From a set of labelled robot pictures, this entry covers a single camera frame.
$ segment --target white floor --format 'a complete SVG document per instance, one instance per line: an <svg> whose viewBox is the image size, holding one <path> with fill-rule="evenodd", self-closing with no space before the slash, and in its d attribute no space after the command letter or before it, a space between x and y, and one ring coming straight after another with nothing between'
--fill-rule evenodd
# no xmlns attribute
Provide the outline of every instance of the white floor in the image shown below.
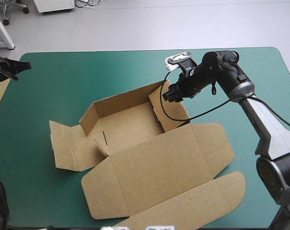
<svg viewBox="0 0 290 230"><path fill-rule="evenodd" d="M290 71L290 1L105 0L94 9L51 15L41 15L31 0L23 1L30 13L13 10L9 15L6 29L16 48L2 49L2 56L273 46Z"/></svg>

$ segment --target unfolded cardboard box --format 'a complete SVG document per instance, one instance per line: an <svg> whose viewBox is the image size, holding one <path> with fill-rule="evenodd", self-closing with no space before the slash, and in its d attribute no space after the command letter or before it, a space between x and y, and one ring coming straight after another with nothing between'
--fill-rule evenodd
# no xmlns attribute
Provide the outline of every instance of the unfolded cardboard box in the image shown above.
<svg viewBox="0 0 290 230"><path fill-rule="evenodd" d="M187 124L109 156L82 178L95 219L129 217L133 230L200 228L239 206L240 172L214 179L234 152L221 124Z"/></svg>
<svg viewBox="0 0 290 230"><path fill-rule="evenodd" d="M123 149L176 129L183 122L165 116L157 82L92 103L77 126L50 121L57 168L84 171ZM179 119L188 114L181 103L164 102L167 112Z"/></svg>
<svg viewBox="0 0 290 230"><path fill-rule="evenodd" d="M229 214L244 197L240 172L214 179L234 159L222 125L167 118L161 83L94 102L77 126L50 121L56 167L96 166L81 181L95 219L129 217L118 225L132 230L192 230ZM172 117L188 118L181 103L163 103Z"/></svg>

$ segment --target green table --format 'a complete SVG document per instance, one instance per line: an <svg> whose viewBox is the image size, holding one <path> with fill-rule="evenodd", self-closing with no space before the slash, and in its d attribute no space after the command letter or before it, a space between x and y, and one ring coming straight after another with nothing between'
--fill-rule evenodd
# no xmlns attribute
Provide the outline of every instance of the green table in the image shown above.
<svg viewBox="0 0 290 230"><path fill-rule="evenodd" d="M290 75L278 50L238 48L240 66L256 85L256 94L290 121ZM189 50L199 63L211 50ZM94 220L81 187L86 172L56 169L49 120L76 125L91 102L160 81L164 59L182 50L31 53L22 57L32 70L11 82L0 103L0 180L11 211L11 225L100 227L121 219ZM170 75L177 80L179 71ZM207 87L184 104L196 115L227 98ZM229 103L197 123L224 125L236 158L222 174L242 171L247 179L243 203L208 227L267 227L278 206L261 183L254 155L258 136L242 109Z"/></svg>

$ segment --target white cabinet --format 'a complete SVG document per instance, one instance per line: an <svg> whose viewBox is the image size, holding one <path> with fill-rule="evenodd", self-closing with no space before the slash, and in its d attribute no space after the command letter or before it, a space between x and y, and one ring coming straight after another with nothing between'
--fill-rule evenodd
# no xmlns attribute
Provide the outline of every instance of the white cabinet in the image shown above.
<svg viewBox="0 0 290 230"><path fill-rule="evenodd" d="M74 0L34 0L34 2L40 13L74 8Z"/></svg>

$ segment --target chair wheel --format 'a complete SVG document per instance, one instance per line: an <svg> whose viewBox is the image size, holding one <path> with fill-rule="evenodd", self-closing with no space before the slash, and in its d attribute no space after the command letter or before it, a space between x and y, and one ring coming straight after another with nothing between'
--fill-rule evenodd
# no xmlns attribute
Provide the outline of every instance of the chair wheel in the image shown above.
<svg viewBox="0 0 290 230"><path fill-rule="evenodd" d="M9 25L10 21L8 19L3 19L3 25Z"/></svg>
<svg viewBox="0 0 290 230"><path fill-rule="evenodd" d="M29 11L29 8L27 8L27 7L24 7L24 8L22 9L22 11L23 11L25 14L27 14L27 13L30 12L30 11Z"/></svg>

